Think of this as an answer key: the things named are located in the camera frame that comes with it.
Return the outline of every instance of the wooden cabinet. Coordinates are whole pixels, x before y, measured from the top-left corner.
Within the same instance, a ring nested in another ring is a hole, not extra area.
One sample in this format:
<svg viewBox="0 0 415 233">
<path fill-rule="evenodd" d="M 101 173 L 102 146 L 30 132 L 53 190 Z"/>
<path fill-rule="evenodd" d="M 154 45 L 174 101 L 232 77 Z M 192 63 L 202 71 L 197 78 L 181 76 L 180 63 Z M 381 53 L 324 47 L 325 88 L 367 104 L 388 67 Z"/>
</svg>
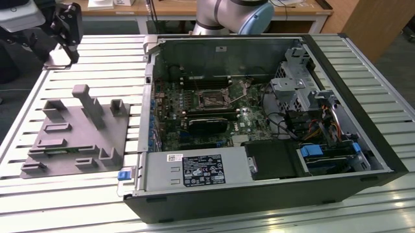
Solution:
<svg viewBox="0 0 415 233">
<path fill-rule="evenodd" d="M 321 33 L 345 33 L 375 62 L 415 14 L 415 0 L 325 0 L 333 8 Z"/>
</svg>

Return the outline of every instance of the green circuit board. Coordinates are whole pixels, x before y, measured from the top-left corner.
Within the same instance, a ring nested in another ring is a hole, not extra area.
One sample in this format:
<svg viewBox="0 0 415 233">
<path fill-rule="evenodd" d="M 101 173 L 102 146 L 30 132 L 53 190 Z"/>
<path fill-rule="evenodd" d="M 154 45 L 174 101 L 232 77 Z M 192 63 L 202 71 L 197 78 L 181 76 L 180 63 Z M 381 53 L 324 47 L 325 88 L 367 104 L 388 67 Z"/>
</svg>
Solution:
<svg viewBox="0 0 415 233">
<path fill-rule="evenodd" d="M 272 138 L 265 116 L 259 106 L 261 84 L 251 85 L 245 89 L 244 95 L 243 81 L 244 79 L 232 79 L 233 84 L 227 88 L 227 97 L 229 98 L 227 107 L 239 109 L 237 120 L 228 122 L 224 133 L 202 136 L 192 136 L 185 130 L 185 120 L 181 112 L 184 110 L 200 110 L 201 102 L 208 105 L 206 109 L 220 105 L 221 100 L 215 98 L 219 96 L 219 90 L 182 90 L 177 83 L 162 83 L 161 88 L 156 87 L 157 94 L 162 97 L 157 99 L 162 151 L 190 149 L 192 145 L 206 145 L 217 148 L 232 147 L 232 136 L 241 134 L 245 134 L 249 140 Z"/>
</svg>

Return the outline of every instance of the table leg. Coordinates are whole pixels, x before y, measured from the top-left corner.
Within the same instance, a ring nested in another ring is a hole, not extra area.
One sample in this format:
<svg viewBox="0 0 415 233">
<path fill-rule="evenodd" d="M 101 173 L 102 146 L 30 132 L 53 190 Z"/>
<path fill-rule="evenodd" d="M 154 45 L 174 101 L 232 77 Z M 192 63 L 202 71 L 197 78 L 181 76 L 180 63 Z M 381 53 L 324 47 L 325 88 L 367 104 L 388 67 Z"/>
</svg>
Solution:
<svg viewBox="0 0 415 233">
<path fill-rule="evenodd" d="M 327 16 L 317 16 L 316 20 L 312 22 L 312 25 L 308 31 L 309 34 L 316 34 L 321 32 L 325 20 L 327 20 Z"/>
<path fill-rule="evenodd" d="M 137 25 L 138 25 L 138 33 L 148 34 L 148 28 L 146 28 L 146 17 L 145 16 L 137 16 L 136 17 Z"/>
</svg>

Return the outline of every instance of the warning label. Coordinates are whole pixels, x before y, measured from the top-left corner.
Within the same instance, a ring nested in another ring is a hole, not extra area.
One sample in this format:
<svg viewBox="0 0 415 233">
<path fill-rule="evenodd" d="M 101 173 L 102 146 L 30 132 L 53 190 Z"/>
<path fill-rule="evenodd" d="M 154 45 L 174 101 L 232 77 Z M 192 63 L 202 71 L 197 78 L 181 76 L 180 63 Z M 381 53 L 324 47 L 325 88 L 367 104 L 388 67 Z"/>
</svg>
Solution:
<svg viewBox="0 0 415 233">
<path fill-rule="evenodd" d="M 220 154 L 182 157 L 181 161 L 185 187 L 225 183 Z"/>
</svg>

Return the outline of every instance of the blue latch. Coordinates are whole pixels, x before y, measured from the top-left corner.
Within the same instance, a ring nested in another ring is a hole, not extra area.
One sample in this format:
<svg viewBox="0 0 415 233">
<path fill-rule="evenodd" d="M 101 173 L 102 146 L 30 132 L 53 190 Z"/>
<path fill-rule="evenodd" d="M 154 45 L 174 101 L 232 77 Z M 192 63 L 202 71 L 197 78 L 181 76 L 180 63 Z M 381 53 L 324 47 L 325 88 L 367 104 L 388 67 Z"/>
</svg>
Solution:
<svg viewBox="0 0 415 233">
<path fill-rule="evenodd" d="M 117 180 L 118 181 L 130 180 L 130 171 L 118 171 L 117 172 Z"/>
<path fill-rule="evenodd" d="M 352 148 L 355 149 L 356 154 L 359 154 L 361 149 L 360 149 L 360 146 L 359 146 L 359 144 L 356 142 L 352 143 Z"/>
<path fill-rule="evenodd" d="M 303 148 L 300 149 L 300 153 L 301 153 L 303 157 L 323 155 L 323 151 L 321 151 L 321 148 L 319 145 L 303 146 Z"/>
</svg>

